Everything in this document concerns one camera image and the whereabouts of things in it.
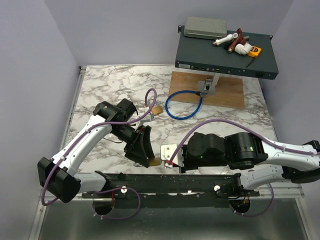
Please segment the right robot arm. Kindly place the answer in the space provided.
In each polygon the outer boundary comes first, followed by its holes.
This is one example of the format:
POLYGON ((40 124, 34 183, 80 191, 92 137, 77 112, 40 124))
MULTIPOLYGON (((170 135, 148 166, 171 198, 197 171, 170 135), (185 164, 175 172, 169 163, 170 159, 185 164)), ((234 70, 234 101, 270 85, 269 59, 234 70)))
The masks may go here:
POLYGON ((248 132, 226 137, 196 132, 182 146, 175 164, 182 173, 199 167, 242 170, 240 177, 230 183, 230 191, 241 196, 247 190, 281 180, 294 184, 318 181, 320 144, 315 140, 303 145, 282 143, 248 132))

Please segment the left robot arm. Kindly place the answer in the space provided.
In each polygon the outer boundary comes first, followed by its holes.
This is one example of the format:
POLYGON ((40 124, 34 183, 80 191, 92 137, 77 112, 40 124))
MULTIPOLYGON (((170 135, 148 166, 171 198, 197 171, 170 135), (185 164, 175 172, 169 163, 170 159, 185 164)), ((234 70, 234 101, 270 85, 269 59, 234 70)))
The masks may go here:
POLYGON ((110 194, 111 185, 101 172, 77 173, 83 160, 108 134, 126 143, 125 157, 146 168, 155 159, 150 133, 151 127, 140 124, 133 128, 129 118, 137 111, 128 99, 117 105, 103 101, 95 107, 85 127, 71 142, 52 158, 42 157, 37 163, 40 185, 64 203, 78 193, 95 192, 104 198, 110 194))

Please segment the white pipe elbow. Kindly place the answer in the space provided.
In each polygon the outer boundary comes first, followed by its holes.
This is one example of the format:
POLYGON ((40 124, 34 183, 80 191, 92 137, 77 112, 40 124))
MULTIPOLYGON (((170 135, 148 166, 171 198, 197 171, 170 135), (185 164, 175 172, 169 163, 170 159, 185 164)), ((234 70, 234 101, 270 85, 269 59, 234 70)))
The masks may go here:
POLYGON ((252 49, 253 46, 246 42, 245 44, 238 43, 235 46, 234 51, 240 55, 248 55, 252 49))

